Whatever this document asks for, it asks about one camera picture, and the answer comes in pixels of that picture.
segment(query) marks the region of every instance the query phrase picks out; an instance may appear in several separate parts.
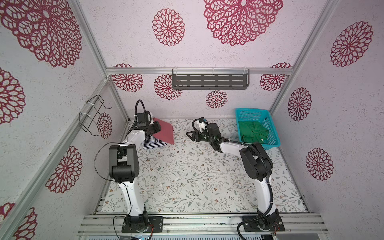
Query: small red flower pattern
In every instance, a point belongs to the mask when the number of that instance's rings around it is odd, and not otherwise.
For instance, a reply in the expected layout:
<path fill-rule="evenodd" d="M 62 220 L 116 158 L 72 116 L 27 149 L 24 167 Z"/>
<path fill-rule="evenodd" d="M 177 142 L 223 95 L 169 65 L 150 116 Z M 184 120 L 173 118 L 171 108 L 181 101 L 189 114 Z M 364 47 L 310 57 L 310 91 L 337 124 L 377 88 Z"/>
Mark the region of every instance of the small red flower pattern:
<path fill-rule="evenodd" d="M 0 16 L 38 60 L 66 68 L 79 59 L 80 29 L 66 0 L 1 0 Z"/>
<path fill-rule="evenodd" d="M 0 125 L 18 118 L 25 106 L 25 95 L 20 83 L 0 68 Z"/>
<path fill-rule="evenodd" d="M 254 41 L 276 20 L 283 0 L 204 0 L 204 17 L 214 38 L 231 46 Z"/>
<path fill-rule="evenodd" d="M 180 97 L 183 92 L 183 90 L 175 90 L 172 88 L 172 76 L 169 74 L 158 76 L 155 79 L 153 88 L 157 95 L 168 100 Z"/>
<path fill-rule="evenodd" d="M 225 92 L 214 90 L 205 98 L 205 103 L 211 108 L 220 108 L 227 103 L 228 96 Z"/>
<path fill-rule="evenodd" d="M 97 130 L 102 138 L 108 138 L 112 133 L 112 120 L 108 113 L 102 113 L 97 121 Z"/>
<path fill-rule="evenodd" d="M 372 41 L 372 26 L 368 22 L 356 22 L 337 36 L 331 48 L 331 61 L 337 67 L 345 67 L 363 56 Z"/>
<path fill-rule="evenodd" d="M 310 112 L 311 103 L 311 95 L 307 89 L 298 88 L 294 90 L 288 100 L 289 116 L 295 121 L 303 120 Z"/>
<path fill-rule="evenodd" d="M 114 68 L 133 68 L 124 63 L 113 66 Z M 127 92 L 136 92 L 143 87 L 143 78 L 141 74 L 115 74 L 111 75 L 112 80 L 120 89 Z"/>
<path fill-rule="evenodd" d="M 14 205 L 14 203 L 7 202 L 6 204 L 0 207 L 0 224 L 11 211 Z"/>
<path fill-rule="evenodd" d="M 306 163 L 309 173 L 317 180 L 327 180 L 333 173 L 331 157 L 323 149 L 312 149 L 307 155 Z"/>
<path fill-rule="evenodd" d="M 35 213 L 35 208 L 31 207 L 28 215 L 25 216 L 21 225 L 17 228 L 15 234 L 13 235 L 13 240 L 31 240 L 35 235 L 36 227 L 37 214 Z"/>
<path fill-rule="evenodd" d="M 67 154 L 63 156 L 45 186 L 49 191 L 55 193 L 64 193 L 70 190 L 79 180 L 82 167 L 83 160 L 79 150 L 70 146 Z"/>
<path fill-rule="evenodd" d="M 173 9 L 163 8 L 152 21 L 156 38 L 165 46 L 174 46 L 183 39 L 185 28 L 180 14 Z"/>
<path fill-rule="evenodd" d="M 272 65 L 271 68 L 290 68 L 289 63 L 278 63 Z M 287 75 L 284 74 L 264 74 L 260 78 L 260 86 L 267 91 L 274 91 L 279 89 L 286 79 Z"/>

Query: folded red garment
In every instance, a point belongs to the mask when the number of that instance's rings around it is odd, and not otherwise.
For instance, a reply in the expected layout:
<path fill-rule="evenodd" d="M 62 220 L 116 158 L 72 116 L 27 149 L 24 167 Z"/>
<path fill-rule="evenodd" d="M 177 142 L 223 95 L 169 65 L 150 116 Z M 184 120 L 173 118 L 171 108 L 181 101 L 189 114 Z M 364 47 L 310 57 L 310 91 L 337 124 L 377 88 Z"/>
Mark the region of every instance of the folded red garment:
<path fill-rule="evenodd" d="M 175 144 L 173 141 L 173 126 L 168 122 L 164 122 L 158 118 L 153 118 L 153 121 L 158 121 L 161 126 L 161 131 L 155 133 L 153 136 L 163 142 L 167 142 L 169 144 Z"/>

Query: turquoise plastic basket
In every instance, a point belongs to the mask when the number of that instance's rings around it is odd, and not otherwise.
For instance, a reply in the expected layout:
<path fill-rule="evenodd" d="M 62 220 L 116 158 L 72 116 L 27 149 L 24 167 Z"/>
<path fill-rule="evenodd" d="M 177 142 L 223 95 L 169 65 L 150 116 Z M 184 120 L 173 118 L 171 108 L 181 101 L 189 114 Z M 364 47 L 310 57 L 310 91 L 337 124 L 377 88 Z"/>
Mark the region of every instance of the turquoise plastic basket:
<path fill-rule="evenodd" d="M 268 137 L 265 141 L 266 144 L 262 144 L 265 151 L 273 147 L 280 146 L 279 135 L 277 135 L 271 114 L 267 110 L 256 108 L 236 108 L 237 131 L 239 133 L 240 142 L 243 142 L 241 141 L 239 121 L 258 121 L 263 125 L 263 127 L 269 130 Z"/>

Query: floral tablecloth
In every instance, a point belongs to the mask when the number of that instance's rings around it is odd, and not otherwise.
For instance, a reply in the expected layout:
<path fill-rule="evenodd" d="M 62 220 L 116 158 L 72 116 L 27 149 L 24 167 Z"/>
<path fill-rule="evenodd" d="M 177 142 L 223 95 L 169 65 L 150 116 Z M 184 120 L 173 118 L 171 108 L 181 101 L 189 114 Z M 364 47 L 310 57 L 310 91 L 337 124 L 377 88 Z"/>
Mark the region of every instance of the floral tablecloth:
<path fill-rule="evenodd" d="M 174 145 L 138 148 L 138 185 L 148 212 L 254 212 L 254 180 L 239 157 L 214 151 L 207 142 L 192 142 L 192 119 L 164 119 L 174 127 Z M 223 137 L 238 140 L 235 119 L 208 119 Z M 280 212 L 307 212 L 278 148 L 267 154 L 273 161 L 272 189 Z M 118 185 L 112 182 L 102 212 L 127 212 Z"/>

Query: black and white striped fabric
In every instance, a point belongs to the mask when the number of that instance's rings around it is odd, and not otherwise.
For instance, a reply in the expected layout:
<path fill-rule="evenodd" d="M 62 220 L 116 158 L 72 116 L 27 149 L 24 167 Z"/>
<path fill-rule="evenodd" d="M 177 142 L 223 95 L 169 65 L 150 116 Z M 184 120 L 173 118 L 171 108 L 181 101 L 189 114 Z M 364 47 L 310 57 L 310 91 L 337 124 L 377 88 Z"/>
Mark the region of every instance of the black and white striped fabric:
<path fill-rule="evenodd" d="M 141 146 L 144 149 L 150 149 L 150 148 L 155 148 L 155 147 L 162 147 L 162 146 L 165 146 L 167 144 L 168 144 L 167 142 L 163 142 L 163 141 L 155 138 L 154 136 L 149 136 L 144 140 L 144 142 L 141 143 Z"/>

